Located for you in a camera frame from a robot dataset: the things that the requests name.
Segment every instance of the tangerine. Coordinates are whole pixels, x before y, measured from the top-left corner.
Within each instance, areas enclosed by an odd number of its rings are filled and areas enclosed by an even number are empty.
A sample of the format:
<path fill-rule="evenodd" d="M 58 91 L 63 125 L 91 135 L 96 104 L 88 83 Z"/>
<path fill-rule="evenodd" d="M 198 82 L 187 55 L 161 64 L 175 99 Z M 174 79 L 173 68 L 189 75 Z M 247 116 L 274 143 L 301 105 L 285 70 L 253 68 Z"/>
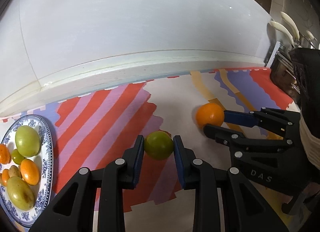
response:
<path fill-rule="evenodd" d="M 223 121 L 224 111 L 221 106 L 215 103 L 200 106 L 196 113 L 196 122 L 199 128 L 203 128 L 206 124 L 221 126 Z"/>
<path fill-rule="evenodd" d="M 37 185 L 39 182 L 39 169 L 30 159 L 24 159 L 20 165 L 21 176 L 29 185 Z"/>
<path fill-rule="evenodd" d="M 4 169 L 2 172 L 2 183 L 5 187 L 7 186 L 8 179 L 10 179 L 9 170 Z"/>
<path fill-rule="evenodd" d="M 10 159 L 11 156 L 8 147 L 0 143 L 0 163 L 8 164 L 10 162 Z"/>

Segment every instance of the plate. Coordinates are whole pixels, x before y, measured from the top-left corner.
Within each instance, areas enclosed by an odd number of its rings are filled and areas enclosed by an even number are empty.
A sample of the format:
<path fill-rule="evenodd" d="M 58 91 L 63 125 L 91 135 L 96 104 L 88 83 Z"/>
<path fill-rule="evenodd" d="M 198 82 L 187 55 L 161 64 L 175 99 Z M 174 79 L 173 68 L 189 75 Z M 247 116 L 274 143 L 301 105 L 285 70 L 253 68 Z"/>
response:
<path fill-rule="evenodd" d="M 30 228 L 49 203 L 52 187 L 53 149 L 50 130 L 45 120 L 38 115 L 26 115 L 15 121 L 2 139 L 2 143 L 7 145 L 10 153 L 17 148 L 14 140 L 15 133 L 21 125 L 33 127 L 41 139 L 39 153 L 29 158 L 36 163 L 40 170 L 39 183 L 30 186 L 36 197 L 36 202 L 29 211 L 22 211 L 11 203 L 6 187 L 0 185 L 0 204 L 9 217 L 12 217 L 21 226 Z M 12 165 L 17 166 L 13 160 L 8 164 L 0 164 L 0 172 L 2 173 L 3 169 L 9 169 Z"/>

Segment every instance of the green fruit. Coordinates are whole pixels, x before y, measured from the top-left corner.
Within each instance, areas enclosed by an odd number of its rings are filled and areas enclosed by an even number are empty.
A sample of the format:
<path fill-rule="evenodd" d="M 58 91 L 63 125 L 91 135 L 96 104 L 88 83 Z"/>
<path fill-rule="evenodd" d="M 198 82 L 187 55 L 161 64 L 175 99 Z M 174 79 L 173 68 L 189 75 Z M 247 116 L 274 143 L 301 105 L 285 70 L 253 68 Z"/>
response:
<path fill-rule="evenodd" d="M 25 159 L 19 152 L 18 149 L 14 149 L 11 153 L 11 158 L 15 164 L 20 165 L 21 162 Z"/>
<path fill-rule="evenodd" d="M 18 152 L 26 158 L 39 152 L 40 137 L 36 130 L 28 125 L 22 125 L 17 129 L 15 141 Z"/>
<path fill-rule="evenodd" d="M 156 131 L 145 138 L 144 150 L 151 158 L 163 160 L 173 152 L 173 141 L 167 133 Z"/>
<path fill-rule="evenodd" d="M 30 210 L 35 204 L 35 197 L 29 185 L 18 177 L 11 177 L 7 182 L 7 191 L 12 203 L 23 211 Z"/>

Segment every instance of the yellow stripe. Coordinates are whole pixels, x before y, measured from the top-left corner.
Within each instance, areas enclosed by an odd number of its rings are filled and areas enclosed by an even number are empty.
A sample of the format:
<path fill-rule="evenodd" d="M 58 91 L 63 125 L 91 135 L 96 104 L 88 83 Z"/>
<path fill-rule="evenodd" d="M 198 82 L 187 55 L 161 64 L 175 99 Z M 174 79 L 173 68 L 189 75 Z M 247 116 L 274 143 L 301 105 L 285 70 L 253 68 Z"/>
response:
<path fill-rule="evenodd" d="M 201 93 L 201 95 L 208 101 L 214 99 L 215 97 L 213 93 L 211 93 L 202 82 L 201 73 L 199 71 L 190 71 L 190 74 L 194 86 Z"/>
<path fill-rule="evenodd" d="M 221 104 L 221 102 L 218 100 L 218 98 L 214 98 L 214 94 L 211 93 L 211 91 L 205 86 L 205 84 L 202 81 L 201 73 L 199 71 L 191 71 L 191 79 L 194 84 L 194 86 L 197 88 L 197 90 L 201 93 L 201 95 L 208 100 L 209 103 L 216 103 L 221 106 L 223 110 L 225 110 L 225 107 Z M 226 123 L 227 126 L 231 130 L 235 130 L 238 132 L 243 132 L 239 125 Z"/>
<path fill-rule="evenodd" d="M 225 69 L 219 69 L 220 72 L 220 77 L 222 82 L 234 93 L 239 93 L 239 90 L 233 85 L 231 84 L 231 82 L 229 81 L 228 77 L 227 77 L 227 71 Z"/>
<path fill-rule="evenodd" d="M 247 100 L 247 98 L 244 97 L 242 93 L 236 93 L 235 94 L 241 102 L 244 103 L 244 105 L 250 110 L 250 111 L 255 111 L 256 109 L 253 107 L 253 105 Z"/>

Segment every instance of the blue gripper pad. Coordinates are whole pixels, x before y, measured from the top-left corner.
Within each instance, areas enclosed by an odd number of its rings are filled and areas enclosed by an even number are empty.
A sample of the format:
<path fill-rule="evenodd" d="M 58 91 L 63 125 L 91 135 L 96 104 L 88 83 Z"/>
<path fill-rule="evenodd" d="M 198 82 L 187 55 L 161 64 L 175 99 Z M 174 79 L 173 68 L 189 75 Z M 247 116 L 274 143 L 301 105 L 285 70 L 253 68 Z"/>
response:
<path fill-rule="evenodd" d="M 194 189 L 199 181 L 199 175 L 191 169 L 191 162 L 196 158 L 193 150 L 183 146 L 181 137 L 176 135 L 173 138 L 174 160 L 178 173 L 178 179 L 183 189 Z"/>
<path fill-rule="evenodd" d="M 141 172 L 142 160 L 144 155 L 144 137 L 138 135 L 134 146 L 124 151 L 122 158 L 127 162 L 127 169 L 121 177 L 125 189 L 134 189 L 138 182 Z"/>
<path fill-rule="evenodd" d="M 235 111 L 224 111 L 224 121 L 226 123 L 242 125 L 246 127 L 254 127 L 258 125 L 259 121 L 253 116 L 253 114 L 247 114 Z"/>
<path fill-rule="evenodd" d="M 136 142 L 139 143 L 139 150 L 138 150 L 137 157 L 134 162 L 134 168 L 133 168 L 133 185 L 134 185 L 134 187 L 137 186 L 137 184 L 139 182 L 139 178 L 140 178 L 142 160 L 143 160 L 143 155 L 144 155 L 144 137 L 142 136 L 142 139 L 140 139 L 140 137 L 137 137 Z"/>

